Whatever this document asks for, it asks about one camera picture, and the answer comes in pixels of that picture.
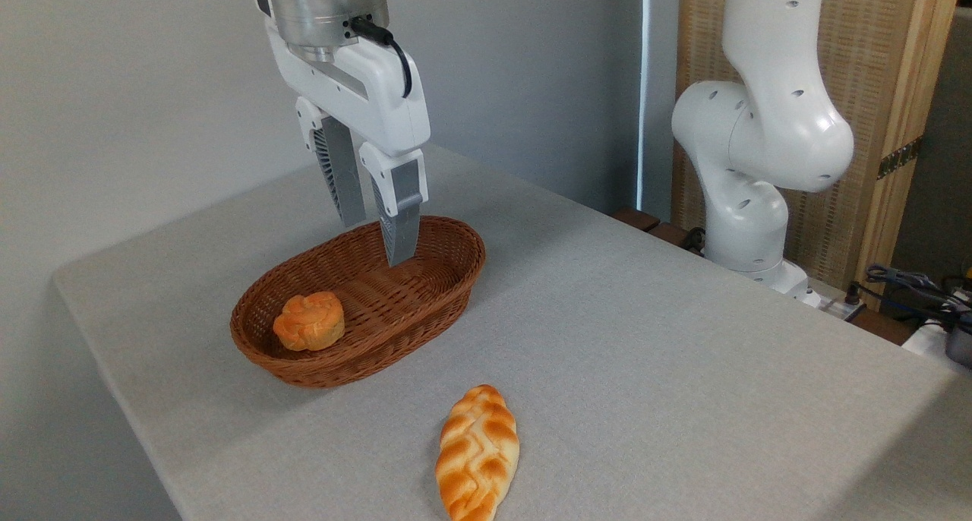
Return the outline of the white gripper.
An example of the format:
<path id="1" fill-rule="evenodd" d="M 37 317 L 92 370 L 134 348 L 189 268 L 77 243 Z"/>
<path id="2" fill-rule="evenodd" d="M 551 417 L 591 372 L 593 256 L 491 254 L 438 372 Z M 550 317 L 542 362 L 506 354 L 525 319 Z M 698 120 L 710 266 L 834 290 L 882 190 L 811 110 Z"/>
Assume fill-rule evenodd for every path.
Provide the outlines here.
<path id="1" fill-rule="evenodd" d="M 274 20 L 264 23 L 282 78 L 301 95 L 295 108 L 305 145 L 342 223 L 367 219 L 350 127 L 368 141 L 360 158 L 374 186 L 388 264 L 402 264 L 415 254 L 420 206 L 428 201 L 424 154 L 416 148 L 431 129 L 416 63 L 409 59 L 412 87 L 403 96 L 402 61 L 392 48 L 365 39 L 336 48 L 330 63 L 308 63 L 289 50 Z"/>

